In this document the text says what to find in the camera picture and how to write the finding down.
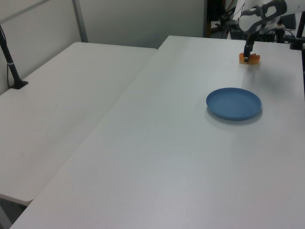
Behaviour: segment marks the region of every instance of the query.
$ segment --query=white wall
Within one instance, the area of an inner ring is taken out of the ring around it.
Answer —
[[[80,41],[71,0],[50,0],[1,26],[21,79]],[[6,60],[1,50],[0,94],[7,89]]]
[[[232,1],[232,0],[226,0],[226,1],[225,1],[225,9],[227,9],[227,8],[229,7],[231,1]],[[236,6],[236,4],[237,4],[237,0],[233,0],[232,6],[230,7],[230,9],[232,9],[234,6]]]
[[[203,36],[204,0],[78,0],[89,42],[158,48]]]

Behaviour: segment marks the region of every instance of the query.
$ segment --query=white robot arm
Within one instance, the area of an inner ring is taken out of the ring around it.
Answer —
[[[272,19],[305,11],[305,0],[245,0],[239,27],[247,35],[244,61],[249,61],[257,33]]]

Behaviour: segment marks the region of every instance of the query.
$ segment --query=table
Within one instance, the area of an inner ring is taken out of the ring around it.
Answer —
[[[249,66],[243,47],[168,37],[12,229],[303,228],[301,53],[257,42]],[[263,112],[213,116],[205,99],[222,87],[256,93]]]
[[[75,43],[0,96],[0,198],[28,205],[155,49]]]

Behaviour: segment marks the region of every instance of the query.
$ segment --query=orange block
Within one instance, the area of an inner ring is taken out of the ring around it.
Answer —
[[[256,54],[254,53],[254,54],[251,54],[251,55],[250,55],[249,62],[245,62],[245,61],[244,61],[244,54],[243,54],[243,53],[240,53],[240,54],[239,54],[239,63],[245,63],[245,64],[259,64],[260,58],[261,58],[260,55],[256,55]]]

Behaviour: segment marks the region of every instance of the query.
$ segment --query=blue plate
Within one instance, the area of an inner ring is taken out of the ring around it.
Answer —
[[[211,92],[206,104],[215,115],[230,120],[245,120],[260,113],[262,102],[254,93],[241,88],[221,88]]]

